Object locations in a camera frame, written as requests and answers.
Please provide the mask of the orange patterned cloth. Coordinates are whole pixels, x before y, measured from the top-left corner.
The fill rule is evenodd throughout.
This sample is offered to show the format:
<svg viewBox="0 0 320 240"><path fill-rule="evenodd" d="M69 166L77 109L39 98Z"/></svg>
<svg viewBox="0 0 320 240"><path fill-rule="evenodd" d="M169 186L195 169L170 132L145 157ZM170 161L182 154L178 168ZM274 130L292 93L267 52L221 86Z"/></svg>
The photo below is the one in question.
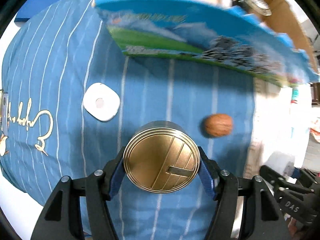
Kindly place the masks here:
<svg viewBox="0 0 320 240"><path fill-rule="evenodd" d="M320 120L318 117L314 118L310 125L310 133L314 137L314 139L320 143Z"/></svg>

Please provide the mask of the gold round tin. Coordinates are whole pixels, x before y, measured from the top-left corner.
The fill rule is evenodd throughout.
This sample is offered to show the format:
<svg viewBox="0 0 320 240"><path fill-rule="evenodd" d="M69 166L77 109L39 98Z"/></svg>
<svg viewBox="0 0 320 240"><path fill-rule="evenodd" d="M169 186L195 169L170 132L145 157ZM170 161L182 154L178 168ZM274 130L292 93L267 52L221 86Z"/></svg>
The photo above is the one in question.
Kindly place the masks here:
<svg viewBox="0 0 320 240"><path fill-rule="evenodd" d="M183 128L170 121L142 126L123 153L127 177L138 188L152 193L178 191L196 177L200 151Z"/></svg>

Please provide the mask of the purple smartphone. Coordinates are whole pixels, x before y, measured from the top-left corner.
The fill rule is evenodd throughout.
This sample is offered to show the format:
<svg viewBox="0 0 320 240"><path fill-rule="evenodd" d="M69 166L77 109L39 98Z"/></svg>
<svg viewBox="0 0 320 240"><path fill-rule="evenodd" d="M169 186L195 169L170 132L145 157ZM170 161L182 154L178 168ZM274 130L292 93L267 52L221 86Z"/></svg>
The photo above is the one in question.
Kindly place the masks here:
<svg viewBox="0 0 320 240"><path fill-rule="evenodd" d="M7 136L9 129L8 94L1 90L1 131Z"/></svg>

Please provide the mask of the silver metal filter basket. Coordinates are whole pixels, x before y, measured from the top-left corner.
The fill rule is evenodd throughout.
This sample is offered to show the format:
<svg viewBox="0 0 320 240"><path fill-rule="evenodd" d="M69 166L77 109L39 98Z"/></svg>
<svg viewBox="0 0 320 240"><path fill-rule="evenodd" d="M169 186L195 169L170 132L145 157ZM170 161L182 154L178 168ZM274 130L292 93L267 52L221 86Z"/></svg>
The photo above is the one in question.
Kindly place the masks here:
<svg viewBox="0 0 320 240"><path fill-rule="evenodd" d="M248 14L258 14L262 16L271 16L272 12L269 5L264 0L232 0L233 6L239 6Z"/></svg>

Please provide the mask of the white earbuds case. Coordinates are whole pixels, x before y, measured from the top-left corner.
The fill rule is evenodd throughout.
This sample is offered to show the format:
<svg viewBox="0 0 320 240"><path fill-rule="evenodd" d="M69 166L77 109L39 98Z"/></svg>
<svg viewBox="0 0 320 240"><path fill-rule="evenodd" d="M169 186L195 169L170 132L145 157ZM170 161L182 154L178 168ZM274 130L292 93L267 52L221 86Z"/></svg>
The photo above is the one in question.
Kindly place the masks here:
<svg viewBox="0 0 320 240"><path fill-rule="evenodd" d="M103 83L94 83L89 86L82 102L84 109L102 122L113 119L120 107L119 95Z"/></svg>

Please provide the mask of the white spray bottle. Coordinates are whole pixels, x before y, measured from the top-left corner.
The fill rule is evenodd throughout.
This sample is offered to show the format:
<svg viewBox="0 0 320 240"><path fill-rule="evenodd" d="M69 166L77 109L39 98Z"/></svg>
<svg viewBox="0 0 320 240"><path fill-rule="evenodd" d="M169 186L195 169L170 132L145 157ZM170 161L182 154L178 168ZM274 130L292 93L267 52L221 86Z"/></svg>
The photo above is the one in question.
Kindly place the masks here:
<svg viewBox="0 0 320 240"><path fill-rule="evenodd" d="M291 103L296 104L298 102L298 96L299 96L298 86L293 86L292 87Z"/></svg>

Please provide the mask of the brown walnut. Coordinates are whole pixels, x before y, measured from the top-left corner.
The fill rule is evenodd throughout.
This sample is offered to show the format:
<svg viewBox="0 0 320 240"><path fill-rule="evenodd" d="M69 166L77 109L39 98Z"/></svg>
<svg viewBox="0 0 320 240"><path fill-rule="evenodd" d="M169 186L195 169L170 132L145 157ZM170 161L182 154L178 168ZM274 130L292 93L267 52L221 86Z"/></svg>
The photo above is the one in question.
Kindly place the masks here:
<svg viewBox="0 0 320 240"><path fill-rule="evenodd" d="M213 114L204 121L205 132L212 137L230 135L233 130L233 119L227 114Z"/></svg>

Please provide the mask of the plaid checked cloth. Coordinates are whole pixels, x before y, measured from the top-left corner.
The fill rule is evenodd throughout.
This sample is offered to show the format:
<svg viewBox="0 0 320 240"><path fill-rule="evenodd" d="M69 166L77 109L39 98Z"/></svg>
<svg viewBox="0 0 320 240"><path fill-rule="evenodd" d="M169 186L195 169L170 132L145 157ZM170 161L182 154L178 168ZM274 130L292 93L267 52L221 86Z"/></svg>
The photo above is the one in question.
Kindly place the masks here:
<svg viewBox="0 0 320 240"><path fill-rule="evenodd" d="M292 88L254 79L253 129L242 177L251 179L264 164L279 172L288 162L302 167L312 122L311 87L296 89L297 102L292 103Z"/></svg>

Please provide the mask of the open cardboard box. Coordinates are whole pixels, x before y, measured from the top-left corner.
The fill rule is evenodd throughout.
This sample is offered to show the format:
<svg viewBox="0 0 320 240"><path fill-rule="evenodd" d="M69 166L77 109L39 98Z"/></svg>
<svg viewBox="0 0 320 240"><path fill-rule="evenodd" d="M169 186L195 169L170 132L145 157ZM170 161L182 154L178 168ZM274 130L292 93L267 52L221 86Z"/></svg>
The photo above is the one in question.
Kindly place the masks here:
<svg viewBox="0 0 320 240"><path fill-rule="evenodd" d="M317 83L313 47L285 0L272 15L217 0L93 0L126 55L168 57L231 68L279 86Z"/></svg>

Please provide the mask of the blue striped cloth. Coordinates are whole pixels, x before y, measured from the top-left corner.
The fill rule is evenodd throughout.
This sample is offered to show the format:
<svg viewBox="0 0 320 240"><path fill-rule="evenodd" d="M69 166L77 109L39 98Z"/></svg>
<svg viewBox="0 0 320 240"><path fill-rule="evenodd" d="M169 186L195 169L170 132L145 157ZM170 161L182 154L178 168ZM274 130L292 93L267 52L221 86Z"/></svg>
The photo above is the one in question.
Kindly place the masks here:
<svg viewBox="0 0 320 240"><path fill-rule="evenodd" d="M82 178L103 167L141 126L156 120L178 124L210 159L242 177L253 129L253 77L191 61L127 57L91 3L50 5L7 48L5 178L43 205L62 176ZM120 97L110 121L84 109L84 93L94 83ZM233 130L212 137L204 121L219 113L232 117Z"/></svg>

